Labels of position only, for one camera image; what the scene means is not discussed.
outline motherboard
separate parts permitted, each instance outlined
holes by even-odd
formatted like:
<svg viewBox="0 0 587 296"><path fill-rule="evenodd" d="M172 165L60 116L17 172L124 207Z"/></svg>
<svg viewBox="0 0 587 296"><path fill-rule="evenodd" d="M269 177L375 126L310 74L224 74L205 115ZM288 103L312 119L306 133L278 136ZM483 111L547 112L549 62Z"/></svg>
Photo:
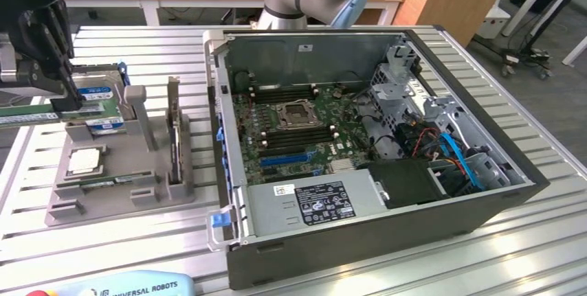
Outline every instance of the motherboard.
<svg viewBox="0 0 587 296"><path fill-rule="evenodd" d="M310 84L233 95L248 185L353 170L377 158L357 94Z"/></svg>

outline floor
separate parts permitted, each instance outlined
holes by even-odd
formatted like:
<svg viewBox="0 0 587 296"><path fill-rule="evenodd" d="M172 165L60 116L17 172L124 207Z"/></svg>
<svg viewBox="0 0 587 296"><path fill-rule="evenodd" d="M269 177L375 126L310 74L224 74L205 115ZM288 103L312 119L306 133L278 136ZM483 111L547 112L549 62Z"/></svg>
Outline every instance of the floor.
<svg viewBox="0 0 587 296"><path fill-rule="evenodd" d="M508 0L501 1L500 7L509 14L517 9ZM88 9L69 9L70 23L73 25L145 24L140 9L98 8L96 11L97 19L90 19ZM225 12L226 9L220 8L166 8L160 9L158 15L161 25L217 25ZM532 17L533 14L528 14L520 25ZM500 77L500 57L475 42L467 46L472 56L488 72L497 77L508 92L584 165L587 165L587 141L583 130L587 127L587 60L576 59L573 68L564 66L560 61L581 38L587 36L585 18L584 14L567 7L536 42L535 47L547 49L552 57L551 71L555 76L547 80L537 78L539 70L536 68L523 65L516 68L513 76ZM517 47L527 31L529 31L529 27L516 33L511 42L509 38L497 38L496 44L505 47L509 42L511 47ZM8 102L9 99L9 95L0 93L1 103ZM0 167L4 165L14 136L16 129L1 131Z"/></svg>

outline slotted aluminum surface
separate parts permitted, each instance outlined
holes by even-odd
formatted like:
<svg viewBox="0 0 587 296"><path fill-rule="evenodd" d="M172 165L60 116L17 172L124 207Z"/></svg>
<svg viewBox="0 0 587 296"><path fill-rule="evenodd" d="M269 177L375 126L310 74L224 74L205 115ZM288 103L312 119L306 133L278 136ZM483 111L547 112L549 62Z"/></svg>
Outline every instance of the slotted aluminum surface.
<svg viewBox="0 0 587 296"><path fill-rule="evenodd" d="M45 227L44 206L65 133L58 124L21 128L0 178L0 191L4 186L6 194L0 216L0 293L22 295L40 286L136 269L190 275L198 295L587 292L585 169L452 38L431 27L413 30L551 181L527 203L505 210L467 236L230 291L224 254L209 252L205 245L204 214L217 208L218 198L202 28L82 27L74 39L74 63L125 61L132 84L146 86L149 115L162 114L166 78L180 77L180 105L192 129L196 201L89 225ZM423 75L435 91L445 92L425 66Z"/></svg>

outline circuit board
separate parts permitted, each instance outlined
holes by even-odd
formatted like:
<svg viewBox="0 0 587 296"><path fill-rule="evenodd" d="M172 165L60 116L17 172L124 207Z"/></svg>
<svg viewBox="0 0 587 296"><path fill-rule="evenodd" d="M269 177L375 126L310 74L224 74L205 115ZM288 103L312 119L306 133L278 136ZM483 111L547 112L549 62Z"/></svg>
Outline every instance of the circuit board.
<svg viewBox="0 0 587 296"><path fill-rule="evenodd" d="M368 135L363 123L349 117L344 118L343 112L349 111L355 106L352 96L345 94L335 98L335 91L335 86L318 87L320 95L308 103L312 105L318 123L322 126L336 127L337 137L333 141L304 145L305 153L310 155L306 162L277 164L269 167L260 164L260 153L265 149L261 132L281 130L277 109L282 103L257 104L248 95L233 96L248 185L286 180L289 177L294 179L329 174L332 170L328 168L328 163L340 159L349 159L353 166L372 161L376 152L367 146Z"/></svg>

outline power supply label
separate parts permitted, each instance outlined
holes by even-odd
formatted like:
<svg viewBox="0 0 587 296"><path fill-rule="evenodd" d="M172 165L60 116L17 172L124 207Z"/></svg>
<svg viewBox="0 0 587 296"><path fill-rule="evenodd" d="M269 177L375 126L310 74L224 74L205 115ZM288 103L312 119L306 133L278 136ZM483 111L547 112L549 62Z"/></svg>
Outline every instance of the power supply label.
<svg viewBox="0 0 587 296"><path fill-rule="evenodd" d="M305 225L356 216L341 181L298 187L294 189L294 197Z"/></svg>

